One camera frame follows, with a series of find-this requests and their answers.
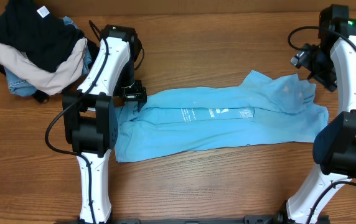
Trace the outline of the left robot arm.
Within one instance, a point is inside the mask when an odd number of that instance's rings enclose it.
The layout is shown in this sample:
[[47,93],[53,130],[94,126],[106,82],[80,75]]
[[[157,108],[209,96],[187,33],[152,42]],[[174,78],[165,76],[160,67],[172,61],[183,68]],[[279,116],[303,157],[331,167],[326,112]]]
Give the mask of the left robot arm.
[[118,138],[113,98],[142,108],[147,93],[134,78],[144,49],[135,29],[107,25],[99,30],[100,50],[87,78],[75,93],[63,97],[65,137],[80,166],[82,206],[78,223],[109,223],[108,163]]

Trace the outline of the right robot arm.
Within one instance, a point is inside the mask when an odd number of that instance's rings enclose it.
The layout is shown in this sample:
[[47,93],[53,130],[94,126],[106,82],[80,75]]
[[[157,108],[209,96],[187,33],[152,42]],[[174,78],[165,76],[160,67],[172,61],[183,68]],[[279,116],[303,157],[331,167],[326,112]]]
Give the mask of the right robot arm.
[[338,115],[315,138],[315,162],[299,190],[267,223],[329,223],[321,211],[344,185],[356,186],[356,19],[348,6],[319,14],[319,45],[304,44],[291,63],[339,94]]

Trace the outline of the light blue printed t-shirt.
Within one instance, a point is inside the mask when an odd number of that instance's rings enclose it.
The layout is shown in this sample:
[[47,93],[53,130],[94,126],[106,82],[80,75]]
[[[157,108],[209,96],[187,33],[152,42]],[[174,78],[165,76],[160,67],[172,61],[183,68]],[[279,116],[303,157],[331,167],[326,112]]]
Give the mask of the light blue printed t-shirt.
[[127,103],[116,109],[116,160],[313,142],[329,120],[327,108],[315,104],[315,93],[315,84],[295,74],[272,79],[257,71],[238,86],[161,91],[149,96],[142,108]]

